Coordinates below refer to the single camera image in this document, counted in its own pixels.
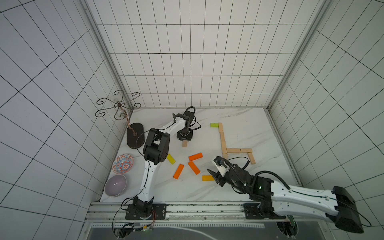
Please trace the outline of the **yellow block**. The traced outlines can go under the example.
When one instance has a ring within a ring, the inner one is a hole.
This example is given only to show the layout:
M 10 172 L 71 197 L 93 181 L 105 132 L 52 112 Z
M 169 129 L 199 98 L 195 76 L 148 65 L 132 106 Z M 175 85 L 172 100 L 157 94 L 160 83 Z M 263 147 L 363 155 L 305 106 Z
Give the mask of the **yellow block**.
M 215 180 L 214 177 L 211 176 L 211 175 L 204 175 L 204 176 L 202 176 L 202 181 L 203 182 L 214 181 L 214 180 Z

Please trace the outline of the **orange block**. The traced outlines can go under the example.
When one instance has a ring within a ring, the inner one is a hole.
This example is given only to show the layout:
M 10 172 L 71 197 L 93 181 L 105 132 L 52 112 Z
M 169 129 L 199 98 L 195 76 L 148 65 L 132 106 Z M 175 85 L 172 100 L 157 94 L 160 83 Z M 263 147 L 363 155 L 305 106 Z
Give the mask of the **orange block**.
M 199 170 L 199 168 L 195 165 L 195 163 L 193 161 L 190 161 L 188 162 L 188 165 L 190 166 L 190 168 L 192 169 L 192 171 L 198 175 L 201 171 Z
M 179 179 L 179 177 L 180 177 L 180 175 L 181 175 L 181 173 L 182 173 L 184 167 L 185 167 L 185 166 L 184 166 L 183 164 L 179 164 L 177 170 L 175 171 L 175 173 L 174 173 L 174 175 L 173 175 L 173 178 L 174 178 L 174 179 L 176 179 L 176 180 Z
M 195 161 L 197 159 L 201 159 L 203 157 L 203 154 L 202 153 L 198 153 L 198 154 L 194 154 L 192 156 L 189 156 L 189 161 Z

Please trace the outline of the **yellow-green block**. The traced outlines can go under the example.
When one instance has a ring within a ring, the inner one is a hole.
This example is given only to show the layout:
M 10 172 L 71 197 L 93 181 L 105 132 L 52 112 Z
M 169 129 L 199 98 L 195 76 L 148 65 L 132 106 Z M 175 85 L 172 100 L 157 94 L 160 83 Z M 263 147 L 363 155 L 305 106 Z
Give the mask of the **yellow-green block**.
M 173 165 L 176 162 L 175 159 L 170 154 L 167 155 L 167 160 L 170 162 L 171 165 Z

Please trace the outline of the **natural wood block small diagonal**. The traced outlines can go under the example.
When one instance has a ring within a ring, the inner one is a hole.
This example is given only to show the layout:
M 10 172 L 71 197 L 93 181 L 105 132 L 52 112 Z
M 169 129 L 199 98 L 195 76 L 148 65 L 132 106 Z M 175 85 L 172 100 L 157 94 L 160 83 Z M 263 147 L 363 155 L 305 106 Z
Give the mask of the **natural wood block small diagonal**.
M 241 149 L 241 153 L 252 153 L 252 149 Z

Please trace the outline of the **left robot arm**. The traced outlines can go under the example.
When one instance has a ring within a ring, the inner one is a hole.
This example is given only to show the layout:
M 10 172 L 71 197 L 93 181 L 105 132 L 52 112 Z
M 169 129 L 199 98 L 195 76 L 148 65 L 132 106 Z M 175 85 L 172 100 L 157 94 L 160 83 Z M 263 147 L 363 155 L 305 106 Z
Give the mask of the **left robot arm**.
M 127 214 L 143 220 L 154 216 L 156 211 L 153 207 L 155 198 L 155 180 L 157 178 L 161 163 L 163 163 L 170 148 L 172 136 L 176 136 L 182 142 L 189 142 L 193 138 L 196 123 L 196 108 L 188 107 L 182 114 L 173 114 L 173 120 L 165 126 L 156 129 L 151 128 L 143 147 L 145 165 L 141 190 L 132 198 L 132 203 L 127 207 Z

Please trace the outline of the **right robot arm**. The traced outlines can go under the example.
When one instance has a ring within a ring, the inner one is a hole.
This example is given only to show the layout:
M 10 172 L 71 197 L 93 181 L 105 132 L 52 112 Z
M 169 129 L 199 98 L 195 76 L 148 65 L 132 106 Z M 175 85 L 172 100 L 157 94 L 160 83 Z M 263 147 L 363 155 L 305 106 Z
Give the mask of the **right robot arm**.
M 249 174 L 236 164 L 218 157 L 214 160 L 216 171 L 208 172 L 223 187 L 230 185 L 236 193 L 249 196 L 257 202 L 254 211 L 262 219 L 283 219 L 301 216 L 333 223 L 339 230 L 364 233 L 356 201 L 343 187 L 332 190 L 314 190 L 288 185 L 271 171 Z

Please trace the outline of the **patterned round plate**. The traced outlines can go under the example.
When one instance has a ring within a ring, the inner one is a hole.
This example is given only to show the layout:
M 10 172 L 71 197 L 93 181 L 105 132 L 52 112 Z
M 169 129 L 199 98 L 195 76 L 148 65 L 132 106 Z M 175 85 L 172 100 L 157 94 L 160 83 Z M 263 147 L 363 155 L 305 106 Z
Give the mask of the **patterned round plate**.
M 134 165 L 134 158 L 129 154 L 118 156 L 112 165 L 112 170 L 115 174 L 125 174 L 131 170 Z

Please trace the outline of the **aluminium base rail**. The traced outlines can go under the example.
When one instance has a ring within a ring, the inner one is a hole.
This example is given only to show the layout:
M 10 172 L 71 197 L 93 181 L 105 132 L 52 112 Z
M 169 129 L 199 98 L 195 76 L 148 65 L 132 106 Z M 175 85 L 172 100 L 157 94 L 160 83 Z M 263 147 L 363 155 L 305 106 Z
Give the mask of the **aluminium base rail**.
M 258 203 L 251 202 L 169 202 L 160 203 L 156 217 L 132 214 L 120 203 L 104 202 L 90 205 L 86 222 L 90 223 L 224 223 L 224 222 L 289 222 L 289 218 L 263 219 L 256 214 Z

